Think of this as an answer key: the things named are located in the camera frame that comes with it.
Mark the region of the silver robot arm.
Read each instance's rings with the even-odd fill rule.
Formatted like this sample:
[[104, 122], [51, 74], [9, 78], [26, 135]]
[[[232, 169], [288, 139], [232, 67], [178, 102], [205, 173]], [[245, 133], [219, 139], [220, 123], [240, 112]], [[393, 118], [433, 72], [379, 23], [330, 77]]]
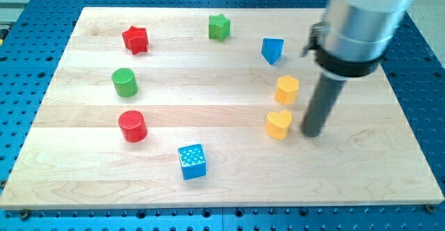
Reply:
[[381, 56], [413, 0], [329, 0], [322, 48], [338, 59], [371, 61]]

